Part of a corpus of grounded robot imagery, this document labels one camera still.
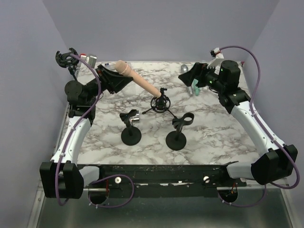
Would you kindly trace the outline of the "black white-mic stand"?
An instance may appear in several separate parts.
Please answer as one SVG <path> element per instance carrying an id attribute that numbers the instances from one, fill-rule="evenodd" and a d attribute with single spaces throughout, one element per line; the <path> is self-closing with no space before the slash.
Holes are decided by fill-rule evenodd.
<path id="1" fill-rule="evenodd" d="M 132 109 L 128 113 L 120 113 L 119 117 L 122 120 L 122 122 L 125 124 L 126 128 L 121 133 L 121 139 L 124 144 L 128 146 L 136 145 L 142 138 L 141 131 L 135 127 L 132 126 L 130 118 L 133 116 L 136 116 L 137 110 Z"/>

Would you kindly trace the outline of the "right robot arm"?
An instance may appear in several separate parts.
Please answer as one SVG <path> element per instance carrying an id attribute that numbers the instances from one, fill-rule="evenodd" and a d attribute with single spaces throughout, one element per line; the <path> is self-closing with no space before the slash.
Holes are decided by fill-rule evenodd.
<path id="1" fill-rule="evenodd" d="M 241 124 L 259 153 L 260 157 L 253 163 L 228 164 L 227 169 L 219 173 L 219 182 L 229 186 L 236 179 L 244 178 L 265 185 L 292 174 L 298 151 L 294 145 L 287 145 L 277 138 L 259 118 L 250 103 L 249 95 L 238 86 L 240 73 L 237 62 L 224 60 L 218 73 L 215 69 L 208 68 L 207 64 L 195 63 L 188 72 L 180 74 L 178 78 L 186 86 L 197 80 L 197 87 L 208 86 L 216 91 L 220 104 Z"/>

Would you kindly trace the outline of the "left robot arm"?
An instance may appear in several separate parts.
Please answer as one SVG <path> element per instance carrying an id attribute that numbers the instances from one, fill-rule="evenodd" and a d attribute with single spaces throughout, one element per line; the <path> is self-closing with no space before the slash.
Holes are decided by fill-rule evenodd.
<path id="1" fill-rule="evenodd" d="M 49 162 L 39 168 L 43 190 L 47 198 L 78 199 L 89 184 L 102 187 L 105 175 L 96 166 L 77 166 L 80 148 L 95 119 L 98 96 L 107 90 L 120 92 L 133 78 L 123 76 L 99 65 L 94 69 L 98 76 L 87 84 L 69 81 L 65 93 L 70 104 L 69 122 L 61 145 Z"/>

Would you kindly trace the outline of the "grey metal microphone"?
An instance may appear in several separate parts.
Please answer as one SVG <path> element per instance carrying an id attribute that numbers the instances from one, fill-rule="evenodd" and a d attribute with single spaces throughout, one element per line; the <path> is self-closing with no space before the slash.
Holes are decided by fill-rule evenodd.
<path id="1" fill-rule="evenodd" d="M 181 65 L 180 72 L 181 72 L 182 74 L 188 72 L 188 70 L 189 70 L 189 69 L 188 69 L 188 66 L 187 66 L 186 64 L 182 64 L 182 65 Z M 186 90 L 187 90 L 187 93 L 188 93 L 188 95 L 189 95 L 190 97 L 194 96 L 193 88 L 192 88 L 191 86 L 186 87 Z"/>

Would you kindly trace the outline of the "teal microphone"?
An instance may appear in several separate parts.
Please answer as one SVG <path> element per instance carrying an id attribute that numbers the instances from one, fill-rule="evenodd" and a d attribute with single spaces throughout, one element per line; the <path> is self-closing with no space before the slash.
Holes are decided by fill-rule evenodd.
<path id="1" fill-rule="evenodd" d="M 197 86 L 198 80 L 194 79 L 192 83 L 192 88 L 195 96 L 198 96 L 200 94 L 200 88 Z"/>

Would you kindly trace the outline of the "beige microphone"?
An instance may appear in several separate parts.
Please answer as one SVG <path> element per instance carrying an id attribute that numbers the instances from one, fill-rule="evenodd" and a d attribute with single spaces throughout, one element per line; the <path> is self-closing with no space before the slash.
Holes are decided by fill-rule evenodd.
<path id="1" fill-rule="evenodd" d="M 132 77 L 133 81 L 137 85 L 139 85 L 141 88 L 143 88 L 153 96 L 157 98 L 161 97 L 161 92 L 152 84 L 147 82 L 144 78 L 142 78 L 138 73 L 136 73 L 126 62 L 119 60 L 116 62 L 114 68 L 120 75 Z"/>

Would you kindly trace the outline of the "black mic stand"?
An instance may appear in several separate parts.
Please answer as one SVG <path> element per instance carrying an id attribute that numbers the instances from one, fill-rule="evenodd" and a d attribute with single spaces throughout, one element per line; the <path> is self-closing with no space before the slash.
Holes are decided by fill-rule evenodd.
<path id="1" fill-rule="evenodd" d="M 173 118 L 172 125 L 175 131 L 171 131 L 166 136 L 166 145 L 174 150 L 179 151 L 186 145 L 186 136 L 181 132 L 184 126 L 191 125 L 194 120 L 193 113 L 186 113 L 181 118 Z"/>

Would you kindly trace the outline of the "black tripod shock mount stand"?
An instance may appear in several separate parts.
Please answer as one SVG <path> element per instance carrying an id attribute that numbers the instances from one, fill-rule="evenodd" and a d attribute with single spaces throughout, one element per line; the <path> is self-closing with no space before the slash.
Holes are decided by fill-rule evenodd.
<path id="1" fill-rule="evenodd" d="M 146 114 L 149 111 L 154 111 L 159 114 L 169 112 L 174 118 L 176 118 L 176 116 L 170 111 L 171 101 L 169 97 L 165 95 L 165 91 L 167 91 L 167 88 L 161 87 L 161 96 L 158 98 L 153 97 L 150 102 L 150 109 L 142 112 L 142 114 Z"/>

